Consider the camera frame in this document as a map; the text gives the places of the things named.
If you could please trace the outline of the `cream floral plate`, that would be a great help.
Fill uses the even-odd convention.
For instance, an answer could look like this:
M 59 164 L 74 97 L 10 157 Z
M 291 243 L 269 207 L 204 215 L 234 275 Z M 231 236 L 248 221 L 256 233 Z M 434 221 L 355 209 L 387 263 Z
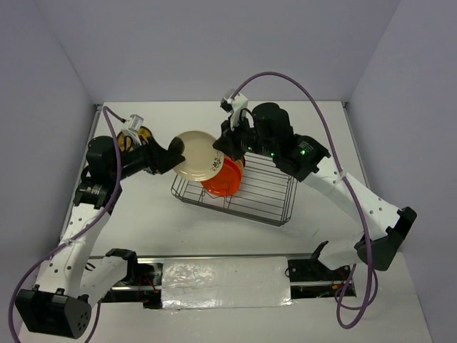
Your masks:
M 177 137 L 185 144 L 185 161 L 173 168 L 189 181 L 203 182 L 215 177 L 224 164 L 224 154 L 213 148 L 216 138 L 204 131 L 185 131 Z

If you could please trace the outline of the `orange plastic plate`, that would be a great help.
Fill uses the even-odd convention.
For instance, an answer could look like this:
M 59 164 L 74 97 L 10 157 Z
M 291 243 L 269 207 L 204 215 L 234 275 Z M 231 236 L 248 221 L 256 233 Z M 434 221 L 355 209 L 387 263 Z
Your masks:
M 234 195 L 240 188 L 238 168 L 230 158 L 224 159 L 220 172 L 213 178 L 201 182 L 203 188 L 218 197 Z
M 234 160 L 233 162 L 238 168 L 239 184 L 241 184 L 241 181 L 243 178 L 244 167 L 246 165 L 245 157 L 243 156 L 241 159 Z

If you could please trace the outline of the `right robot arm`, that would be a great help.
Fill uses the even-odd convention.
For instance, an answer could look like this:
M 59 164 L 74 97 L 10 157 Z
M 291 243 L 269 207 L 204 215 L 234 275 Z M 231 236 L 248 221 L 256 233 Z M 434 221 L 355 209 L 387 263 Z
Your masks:
M 248 110 L 245 105 L 221 102 L 229 116 L 221 124 L 214 148 L 232 159 L 252 153 L 272 159 L 276 168 L 330 199 L 356 223 L 365 224 L 361 234 L 339 241 L 324 241 L 311 258 L 311 272 L 327 279 L 340 267 L 364 263 L 386 271 L 417 213 L 399 209 L 382 200 L 349 173 L 338 169 L 328 149 L 306 135 L 296 134 L 288 112 L 267 102 Z

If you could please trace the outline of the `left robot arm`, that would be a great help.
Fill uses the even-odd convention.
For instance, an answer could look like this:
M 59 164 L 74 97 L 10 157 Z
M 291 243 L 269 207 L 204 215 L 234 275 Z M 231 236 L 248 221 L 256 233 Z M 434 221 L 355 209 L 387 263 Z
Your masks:
M 87 270 L 86 265 L 119 200 L 121 180 L 146 169 L 164 174 L 185 160 L 183 151 L 184 143 L 177 138 L 164 149 L 149 137 L 131 151 L 121 151 L 109 136 L 89 142 L 87 165 L 60 249 L 45 258 L 33 288 L 20 289 L 14 299 L 30 332 L 78 339 L 88 329 L 93 307 L 112 286 L 138 280 L 140 267 L 132 250 L 113 248 L 94 270 Z

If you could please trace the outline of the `silver foil tape patch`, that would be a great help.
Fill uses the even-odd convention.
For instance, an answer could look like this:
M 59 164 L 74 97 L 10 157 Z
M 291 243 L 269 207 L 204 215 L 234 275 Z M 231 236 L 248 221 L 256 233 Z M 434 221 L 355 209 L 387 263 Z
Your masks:
M 166 259 L 164 309 L 267 308 L 292 304 L 285 257 Z

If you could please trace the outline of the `metal base rail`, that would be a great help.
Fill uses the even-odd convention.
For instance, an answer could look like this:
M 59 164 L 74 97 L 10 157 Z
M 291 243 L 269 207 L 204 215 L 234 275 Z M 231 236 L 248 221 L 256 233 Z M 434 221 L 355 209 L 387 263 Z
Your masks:
M 285 257 L 288 266 L 285 271 L 291 286 L 292 304 L 298 299 L 331 298 L 347 281 L 350 266 L 334 271 L 314 271 L 310 257 L 306 254 L 289 256 L 278 254 L 260 255 L 207 255 L 207 256 L 143 256 L 133 274 L 115 283 L 103 298 L 105 303 L 142 304 L 145 309 L 164 309 L 161 303 L 161 279 L 166 259 L 215 259 L 249 257 Z

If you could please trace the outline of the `yellow patterned plate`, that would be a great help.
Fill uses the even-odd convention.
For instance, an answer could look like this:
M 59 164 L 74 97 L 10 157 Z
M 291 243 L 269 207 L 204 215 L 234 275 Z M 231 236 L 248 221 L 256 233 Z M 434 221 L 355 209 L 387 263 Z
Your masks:
M 152 136 L 153 134 L 150 129 L 145 126 L 141 126 L 135 137 L 125 135 L 125 133 L 120 132 L 116 139 L 121 152 L 130 152 L 133 151 L 136 146 L 145 145 L 148 142 L 148 138 Z

